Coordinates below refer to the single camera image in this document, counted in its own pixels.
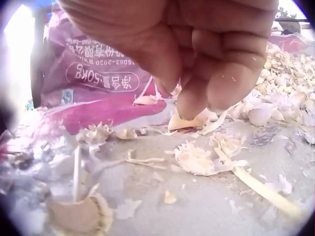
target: garlic clove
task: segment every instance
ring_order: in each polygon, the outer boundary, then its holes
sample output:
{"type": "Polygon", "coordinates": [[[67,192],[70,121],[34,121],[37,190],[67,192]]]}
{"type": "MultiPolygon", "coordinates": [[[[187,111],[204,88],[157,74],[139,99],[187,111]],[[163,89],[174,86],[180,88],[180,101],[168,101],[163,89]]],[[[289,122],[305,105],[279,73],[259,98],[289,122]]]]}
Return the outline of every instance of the garlic clove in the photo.
{"type": "Polygon", "coordinates": [[[262,78],[262,77],[258,77],[258,80],[257,80],[257,82],[256,82],[256,85],[259,85],[259,84],[262,84],[264,82],[264,78],[262,78]]]}
{"type": "Polygon", "coordinates": [[[264,65],[264,68],[267,69],[267,70],[271,69],[271,63],[270,62],[266,62],[265,65],[264,65]]]}
{"type": "Polygon", "coordinates": [[[257,108],[248,111],[248,117],[250,122],[258,127],[267,124],[267,122],[271,118],[271,114],[272,112],[270,109],[263,108],[257,108]]]}
{"type": "Polygon", "coordinates": [[[297,91],[292,97],[292,104],[301,107],[306,102],[307,94],[301,91],[297,91]]]}
{"type": "Polygon", "coordinates": [[[260,72],[260,75],[261,75],[261,77],[263,77],[263,78],[266,78],[266,77],[268,77],[268,76],[270,76],[271,75],[271,72],[269,71],[269,70],[267,70],[267,69],[262,69],[262,71],[260,72]]]}
{"type": "Polygon", "coordinates": [[[311,100],[311,99],[306,100],[305,108],[308,113],[315,115],[315,101],[314,100],[311,100]]]}
{"type": "Polygon", "coordinates": [[[274,109],[272,111],[272,115],[271,115],[272,118],[274,118],[275,120],[277,121],[285,121],[282,113],[280,111],[278,111],[277,109],[274,109]]]}
{"type": "Polygon", "coordinates": [[[203,120],[198,116],[196,116],[192,121],[185,121],[179,117],[178,113],[176,113],[171,117],[169,121],[168,129],[169,131],[171,131],[171,130],[183,129],[187,127],[202,128],[203,125],[204,125],[203,120]]]}

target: gray ground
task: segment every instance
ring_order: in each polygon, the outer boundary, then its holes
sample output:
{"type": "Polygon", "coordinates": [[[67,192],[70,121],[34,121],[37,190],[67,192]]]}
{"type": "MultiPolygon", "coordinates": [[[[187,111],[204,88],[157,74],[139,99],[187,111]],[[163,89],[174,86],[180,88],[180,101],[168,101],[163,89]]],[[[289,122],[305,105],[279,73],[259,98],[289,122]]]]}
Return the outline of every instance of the gray ground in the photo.
{"type": "MultiPolygon", "coordinates": [[[[274,182],[280,173],[284,173],[293,185],[293,192],[287,198],[304,207],[309,213],[314,209],[314,160],[315,148],[307,144],[298,135],[298,128],[282,127],[268,124],[264,128],[257,128],[248,123],[230,122],[216,132],[231,129],[247,136],[242,152],[234,157],[236,160],[245,159],[252,168],[252,175],[261,182],[274,182]]],[[[199,136],[195,146],[209,149],[208,136],[199,136]]],[[[170,164],[176,164],[171,155],[164,153],[186,140],[192,141],[191,134],[175,133],[166,136],[157,132],[149,132],[147,136],[135,140],[109,140],[101,147],[97,156],[104,162],[126,158],[130,149],[136,150],[136,158],[147,159],[164,157],[163,164],[167,170],[157,170],[146,166],[130,163],[120,164],[106,169],[100,178],[99,192],[113,209],[123,204],[125,199],[142,203],[136,209],[134,216],[129,219],[114,219],[108,233],[109,236],[173,236],[173,235],[294,235],[300,225],[294,223],[282,212],[265,216],[271,206],[270,202],[250,190],[232,172],[220,173],[211,177],[194,176],[185,172],[174,173],[170,164]],[[164,181],[160,182],[152,177],[158,172],[164,181]],[[177,202],[167,205],[163,202],[165,191],[169,190],[178,198],[177,202]],[[235,214],[229,201],[235,201],[236,207],[242,209],[235,214]]],[[[42,177],[50,174],[41,167],[42,177]]],[[[71,183],[51,185],[54,195],[70,195],[71,183]]],[[[40,234],[46,220],[43,213],[44,204],[40,209],[23,208],[20,200],[12,217],[19,217],[23,224],[34,235],[40,234]]]]}

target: peeled garlic clove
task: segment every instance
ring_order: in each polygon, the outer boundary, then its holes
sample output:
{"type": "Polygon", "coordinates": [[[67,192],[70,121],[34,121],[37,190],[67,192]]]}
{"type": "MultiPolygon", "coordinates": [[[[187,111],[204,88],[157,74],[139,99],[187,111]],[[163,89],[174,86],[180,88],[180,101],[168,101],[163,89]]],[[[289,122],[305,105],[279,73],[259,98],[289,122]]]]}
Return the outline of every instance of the peeled garlic clove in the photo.
{"type": "Polygon", "coordinates": [[[311,100],[311,99],[306,100],[305,108],[308,113],[315,115],[315,101],[314,100],[311,100]]]}
{"type": "Polygon", "coordinates": [[[277,120],[277,121],[284,121],[283,115],[282,115],[281,112],[278,111],[277,109],[274,109],[274,110],[272,111],[271,117],[274,118],[274,119],[277,120]]]}
{"type": "Polygon", "coordinates": [[[116,131],[115,133],[119,139],[135,139],[137,137],[136,132],[130,128],[125,128],[123,130],[116,131]]]}
{"type": "Polygon", "coordinates": [[[262,108],[252,109],[248,111],[250,122],[258,127],[267,124],[267,122],[271,118],[271,114],[271,111],[262,108]]]}
{"type": "Polygon", "coordinates": [[[171,131],[171,130],[183,129],[187,127],[202,128],[203,125],[204,125],[204,122],[198,116],[195,117],[192,121],[185,121],[179,117],[178,113],[176,113],[171,117],[171,120],[169,121],[168,129],[169,131],[171,131]]]}
{"type": "Polygon", "coordinates": [[[267,69],[262,69],[262,71],[260,72],[260,75],[263,77],[263,78],[266,78],[267,76],[270,76],[271,75],[271,72],[267,69]]]}
{"type": "Polygon", "coordinates": [[[270,69],[271,68],[271,63],[270,62],[266,62],[264,65],[265,69],[270,69]]]}
{"type": "Polygon", "coordinates": [[[149,96],[141,96],[138,97],[133,104],[137,105],[155,105],[157,104],[157,99],[155,99],[155,96],[149,95],[149,96]]]}
{"type": "Polygon", "coordinates": [[[256,85],[259,85],[259,84],[262,84],[264,82],[264,78],[262,78],[262,77],[258,77],[258,80],[257,80],[257,82],[256,82],[256,85]]]}

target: dried garlic scrap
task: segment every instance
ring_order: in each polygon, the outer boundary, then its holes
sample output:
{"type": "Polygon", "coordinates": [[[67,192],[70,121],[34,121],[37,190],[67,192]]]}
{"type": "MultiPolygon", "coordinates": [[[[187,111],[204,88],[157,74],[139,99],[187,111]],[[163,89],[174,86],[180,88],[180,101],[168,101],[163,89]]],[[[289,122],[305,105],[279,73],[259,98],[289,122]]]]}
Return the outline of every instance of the dried garlic scrap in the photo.
{"type": "Polygon", "coordinates": [[[85,141],[91,144],[103,144],[111,134],[108,125],[102,125],[102,122],[96,125],[89,125],[88,129],[81,129],[76,135],[78,141],[85,141]]]}
{"type": "Polygon", "coordinates": [[[117,138],[119,139],[135,139],[137,134],[132,128],[124,128],[122,130],[115,131],[117,138]]]}
{"type": "Polygon", "coordinates": [[[175,195],[173,193],[171,193],[170,191],[165,191],[165,196],[164,196],[164,203],[166,204],[173,204],[177,201],[177,198],[175,197],[175,195]]]}
{"type": "Polygon", "coordinates": [[[194,174],[210,176],[219,172],[230,171],[236,166],[245,166],[245,160],[232,161],[227,164],[221,163],[220,159],[212,160],[211,152],[202,148],[194,147],[192,143],[183,143],[174,149],[175,160],[183,168],[184,171],[194,174]]]}

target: finger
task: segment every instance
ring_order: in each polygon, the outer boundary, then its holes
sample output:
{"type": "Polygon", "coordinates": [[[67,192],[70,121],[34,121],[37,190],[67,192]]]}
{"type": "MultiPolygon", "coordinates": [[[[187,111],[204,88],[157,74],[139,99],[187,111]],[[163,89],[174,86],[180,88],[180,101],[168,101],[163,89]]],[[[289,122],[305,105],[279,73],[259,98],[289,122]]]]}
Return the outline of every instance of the finger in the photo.
{"type": "Polygon", "coordinates": [[[208,81],[192,77],[182,86],[177,99],[177,111],[182,119],[193,120],[207,105],[208,81]]]}
{"type": "Polygon", "coordinates": [[[179,46],[192,48],[192,28],[183,26],[171,26],[174,37],[179,46]]]}
{"type": "Polygon", "coordinates": [[[208,30],[194,30],[192,45],[196,52],[214,59],[223,59],[222,35],[208,30]]]}
{"type": "Polygon", "coordinates": [[[159,79],[167,92],[176,87],[182,72],[182,60],[172,31],[157,25],[126,39],[108,41],[110,46],[132,58],[143,70],[159,79]]]}
{"type": "Polygon", "coordinates": [[[277,8],[270,11],[259,8],[264,5],[263,1],[245,5],[241,4],[242,0],[238,0],[239,3],[231,0],[180,0],[180,13],[188,25],[197,29],[218,33],[251,32],[269,37],[277,8]]]}
{"type": "MultiPolygon", "coordinates": [[[[252,59],[251,55],[240,54],[241,56],[237,53],[237,56],[243,58],[243,60],[249,57],[252,59]]],[[[259,70],[253,71],[244,66],[241,59],[236,61],[238,63],[226,63],[213,60],[204,55],[199,55],[196,58],[193,77],[208,80],[207,99],[208,106],[211,109],[228,109],[242,100],[255,86],[259,76],[257,71],[259,70]]]]}

